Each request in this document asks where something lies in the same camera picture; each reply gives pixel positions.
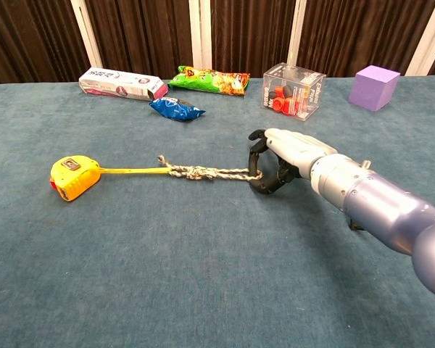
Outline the right black-fingered robot hand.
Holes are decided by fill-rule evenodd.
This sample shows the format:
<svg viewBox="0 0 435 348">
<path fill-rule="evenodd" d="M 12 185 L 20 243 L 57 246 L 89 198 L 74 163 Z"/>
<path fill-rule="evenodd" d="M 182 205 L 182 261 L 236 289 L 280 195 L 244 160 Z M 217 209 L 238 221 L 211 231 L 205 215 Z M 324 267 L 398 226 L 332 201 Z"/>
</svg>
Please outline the right black-fingered robot hand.
<svg viewBox="0 0 435 348">
<path fill-rule="evenodd" d="M 248 139 L 255 141 L 249 150 L 249 174 L 253 189 L 261 194 L 272 194 L 295 178 L 310 178 L 312 166 L 320 158 L 337 150 L 318 139 L 299 132 L 278 128 L 258 129 Z M 271 150 L 278 158 L 278 171 L 267 180 L 258 179 L 257 162 L 260 154 Z"/>
</svg>

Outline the yellow tape measure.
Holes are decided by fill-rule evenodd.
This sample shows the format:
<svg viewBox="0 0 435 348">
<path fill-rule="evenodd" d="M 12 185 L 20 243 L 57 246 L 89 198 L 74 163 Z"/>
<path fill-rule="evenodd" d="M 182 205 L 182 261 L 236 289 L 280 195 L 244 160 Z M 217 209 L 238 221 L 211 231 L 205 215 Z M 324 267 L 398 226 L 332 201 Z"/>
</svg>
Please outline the yellow tape measure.
<svg viewBox="0 0 435 348">
<path fill-rule="evenodd" d="M 53 164 L 49 182 L 65 201 L 71 202 L 95 185 L 102 174 L 168 174 L 169 172 L 168 167 L 103 168 L 90 157 L 73 155 L 63 157 Z"/>
</svg>

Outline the clear box with red caps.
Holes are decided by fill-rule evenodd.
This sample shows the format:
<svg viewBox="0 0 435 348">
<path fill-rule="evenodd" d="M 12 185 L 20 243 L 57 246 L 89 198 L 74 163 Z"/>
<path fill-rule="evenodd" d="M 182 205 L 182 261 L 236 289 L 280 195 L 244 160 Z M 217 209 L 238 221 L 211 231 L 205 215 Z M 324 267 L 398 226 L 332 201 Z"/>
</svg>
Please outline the clear box with red caps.
<svg viewBox="0 0 435 348">
<path fill-rule="evenodd" d="M 262 106 L 298 120 L 307 120 L 319 107 L 326 75 L 285 62 L 263 75 Z"/>
</svg>

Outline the purple foam cube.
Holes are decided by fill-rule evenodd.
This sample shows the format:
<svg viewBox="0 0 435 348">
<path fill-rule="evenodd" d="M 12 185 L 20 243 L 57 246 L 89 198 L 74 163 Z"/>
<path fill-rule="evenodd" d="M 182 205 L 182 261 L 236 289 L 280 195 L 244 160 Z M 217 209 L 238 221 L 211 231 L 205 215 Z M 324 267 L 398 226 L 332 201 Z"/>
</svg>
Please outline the purple foam cube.
<svg viewBox="0 0 435 348">
<path fill-rule="evenodd" d="M 369 65 L 356 73 L 349 102 L 376 112 L 387 105 L 400 79 L 399 72 Z"/>
</svg>

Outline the green snack bag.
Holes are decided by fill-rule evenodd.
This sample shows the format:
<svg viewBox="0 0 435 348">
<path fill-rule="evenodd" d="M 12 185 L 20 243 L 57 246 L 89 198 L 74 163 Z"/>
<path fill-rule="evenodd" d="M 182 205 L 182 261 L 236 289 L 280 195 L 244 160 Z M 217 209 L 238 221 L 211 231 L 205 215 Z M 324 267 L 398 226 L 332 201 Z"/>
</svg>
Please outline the green snack bag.
<svg viewBox="0 0 435 348">
<path fill-rule="evenodd" d="M 250 74 L 242 72 L 218 72 L 181 65 L 170 86 L 195 91 L 243 96 L 250 82 Z"/>
</svg>

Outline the blue cookie packet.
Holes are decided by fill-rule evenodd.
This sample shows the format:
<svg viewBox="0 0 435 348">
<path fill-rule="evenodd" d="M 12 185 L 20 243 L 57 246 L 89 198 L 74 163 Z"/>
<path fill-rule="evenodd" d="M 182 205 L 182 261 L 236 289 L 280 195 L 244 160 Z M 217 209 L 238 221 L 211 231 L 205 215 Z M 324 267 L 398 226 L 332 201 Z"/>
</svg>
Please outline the blue cookie packet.
<svg viewBox="0 0 435 348">
<path fill-rule="evenodd" d="M 187 101 L 166 96 L 150 101 L 149 106 L 161 116 L 181 122 L 195 120 L 206 112 Z"/>
</svg>

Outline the blue felt table mat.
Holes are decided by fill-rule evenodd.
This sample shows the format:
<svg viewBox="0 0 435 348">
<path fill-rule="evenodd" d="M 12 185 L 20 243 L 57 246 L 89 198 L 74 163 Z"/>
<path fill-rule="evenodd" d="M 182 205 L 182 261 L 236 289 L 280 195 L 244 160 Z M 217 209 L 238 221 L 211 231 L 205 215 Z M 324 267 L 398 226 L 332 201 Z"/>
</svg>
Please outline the blue felt table mat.
<svg viewBox="0 0 435 348">
<path fill-rule="evenodd" d="M 369 112 L 329 78 L 301 122 L 243 97 L 173 89 L 191 123 L 77 83 L 0 84 L 0 348 L 435 348 L 435 296 L 408 257 L 295 180 L 106 175 L 73 202 L 51 166 L 245 167 L 258 128 L 307 133 L 435 203 L 435 76 L 402 78 Z"/>
</svg>

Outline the white toothpaste box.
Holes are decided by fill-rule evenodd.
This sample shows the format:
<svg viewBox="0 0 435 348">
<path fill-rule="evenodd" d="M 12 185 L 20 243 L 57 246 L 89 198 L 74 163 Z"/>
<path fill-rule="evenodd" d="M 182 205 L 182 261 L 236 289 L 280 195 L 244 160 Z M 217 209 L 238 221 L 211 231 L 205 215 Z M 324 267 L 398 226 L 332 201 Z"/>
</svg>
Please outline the white toothpaste box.
<svg viewBox="0 0 435 348">
<path fill-rule="evenodd" d="M 166 84 L 157 76 L 98 67 L 89 68 L 78 82 L 87 94 L 145 101 L 162 98 L 168 92 Z"/>
</svg>

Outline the white frame post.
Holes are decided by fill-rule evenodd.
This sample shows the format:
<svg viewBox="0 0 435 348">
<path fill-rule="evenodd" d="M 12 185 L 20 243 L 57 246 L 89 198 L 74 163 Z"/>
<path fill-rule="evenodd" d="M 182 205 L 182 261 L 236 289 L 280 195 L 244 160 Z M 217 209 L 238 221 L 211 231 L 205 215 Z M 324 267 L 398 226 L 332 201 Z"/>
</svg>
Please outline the white frame post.
<svg viewBox="0 0 435 348">
<path fill-rule="evenodd" d="M 91 18 L 86 6 L 86 0 L 70 0 L 83 44 L 92 67 L 103 68 L 98 43 L 91 24 Z"/>
<path fill-rule="evenodd" d="M 435 62 L 435 7 L 421 36 L 405 76 L 428 75 Z"/>
<path fill-rule="evenodd" d="M 212 69 L 210 0 L 188 0 L 193 67 Z"/>
<path fill-rule="evenodd" d="M 287 63 L 296 66 L 308 0 L 296 0 Z"/>
</svg>

